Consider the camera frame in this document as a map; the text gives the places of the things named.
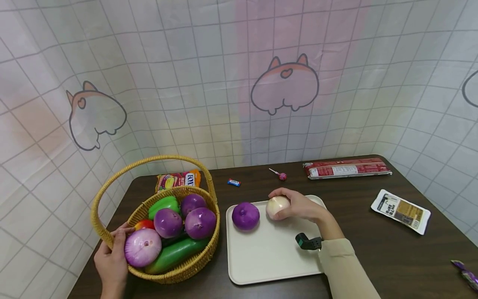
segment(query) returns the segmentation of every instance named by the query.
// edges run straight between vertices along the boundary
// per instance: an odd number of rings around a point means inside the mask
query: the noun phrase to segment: beige sleeve
[[[319,258],[333,299],[380,299],[349,240],[322,241]]]

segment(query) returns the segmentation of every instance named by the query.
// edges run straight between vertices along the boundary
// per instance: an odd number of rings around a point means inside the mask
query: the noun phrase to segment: tomato
[[[141,220],[140,222],[138,222],[134,228],[139,231],[139,230],[142,230],[143,228],[150,228],[150,229],[154,229],[154,223],[149,220],[149,219],[143,219]]]

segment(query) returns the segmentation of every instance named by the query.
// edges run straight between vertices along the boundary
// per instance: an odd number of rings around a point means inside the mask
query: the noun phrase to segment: onion
[[[278,211],[284,210],[285,208],[290,207],[291,202],[289,199],[285,196],[279,195],[279,196],[274,196],[271,198],[266,205],[266,212],[267,215],[271,219],[274,219],[275,214],[277,214]]]
[[[259,223],[259,209],[250,202],[242,202],[232,210],[232,222],[242,231],[250,231]]]
[[[216,215],[208,208],[197,208],[186,216],[184,227],[192,239],[208,238],[216,228]]]
[[[181,233],[183,220],[172,209],[161,209],[154,216],[154,228],[164,239],[174,238]]]
[[[161,238],[155,230],[144,228],[126,238],[124,256],[133,267],[144,267],[152,263],[161,251]]]
[[[181,214],[184,218],[197,208],[207,208],[206,201],[199,194],[189,194],[181,202]]]

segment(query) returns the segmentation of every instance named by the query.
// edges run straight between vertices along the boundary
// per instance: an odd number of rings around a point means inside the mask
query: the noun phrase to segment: cartoon cat
[[[461,93],[468,104],[478,107],[478,71],[471,74],[463,83]]]
[[[297,111],[312,103],[319,93],[319,78],[309,67],[307,55],[281,64],[276,56],[252,87],[250,100],[257,109],[274,115],[281,107]]]
[[[114,135],[126,122],[126,110],[114,98],[98,91],[89,81],[83,90],[72,95],[66,91],[71,105],[70,131],[79,148],[85,151],[99,149],[99,135]]]

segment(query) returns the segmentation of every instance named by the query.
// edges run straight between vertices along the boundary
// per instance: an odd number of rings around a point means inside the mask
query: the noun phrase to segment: wooden table
[[[450,263],[459,259],[478,274],[478,248],[388,161],[392,176],[309,180],[302,163],[212,170],[220,212],[220,239],[213,259],[196,276],[175,285],[160,285],[130,275],[128,298],[331,298],[325,275],[234,285],[228,277],[226,209],[242,201],[266,200],[278,187],[316,194],[337,219],[370,280],[387,298],[477,298]],[[281,182],[267,168],[287,174]],[[227,185],[229,178],[242,182]],[[154,193],[155,176],[135,179],[108,229],[127,220],[138,205]],[[386,189],[432,212],[424,236],[370,209],[380,189]],[[91,256],[69,298],[99,298],[101,282]]]

